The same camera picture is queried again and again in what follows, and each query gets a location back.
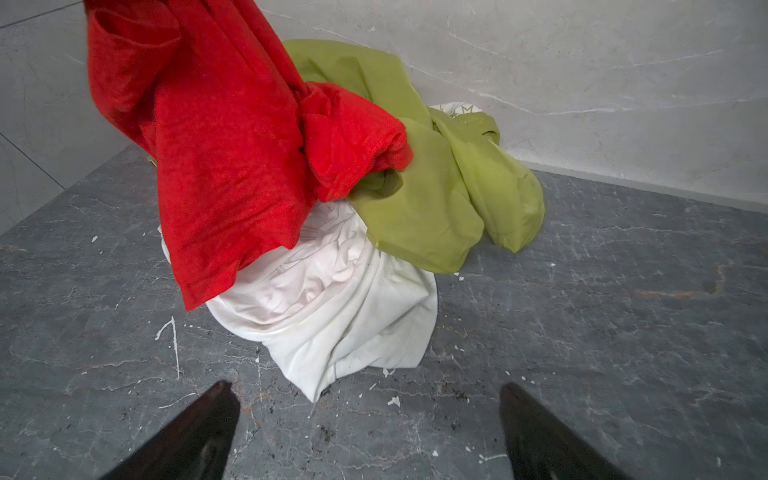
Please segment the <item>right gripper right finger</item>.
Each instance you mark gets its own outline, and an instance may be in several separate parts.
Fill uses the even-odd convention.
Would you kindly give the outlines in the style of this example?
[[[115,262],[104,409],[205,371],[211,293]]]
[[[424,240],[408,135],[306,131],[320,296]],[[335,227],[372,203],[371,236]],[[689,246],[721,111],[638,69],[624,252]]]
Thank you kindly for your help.
[[[514,382],[500,390],[499,414],[516,479],[629,477]]]

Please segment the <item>red cloth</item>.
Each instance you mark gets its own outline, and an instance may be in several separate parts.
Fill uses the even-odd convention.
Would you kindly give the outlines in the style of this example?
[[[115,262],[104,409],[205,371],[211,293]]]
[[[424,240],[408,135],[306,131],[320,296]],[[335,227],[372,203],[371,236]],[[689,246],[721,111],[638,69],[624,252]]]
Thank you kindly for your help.
[[[294,247],[315,203],[412,160],[395,117],[304,81],[252,1],[88,1],[85,13],[93,101],[155,160],[187,309]]]

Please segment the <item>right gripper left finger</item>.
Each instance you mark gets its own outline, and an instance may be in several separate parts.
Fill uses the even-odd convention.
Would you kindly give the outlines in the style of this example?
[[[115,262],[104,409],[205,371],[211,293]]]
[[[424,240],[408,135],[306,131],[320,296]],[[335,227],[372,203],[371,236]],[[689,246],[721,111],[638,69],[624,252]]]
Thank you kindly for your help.
[[[224,476],[240,409],[232,384],[219,381],[103,477],[219,480]]]

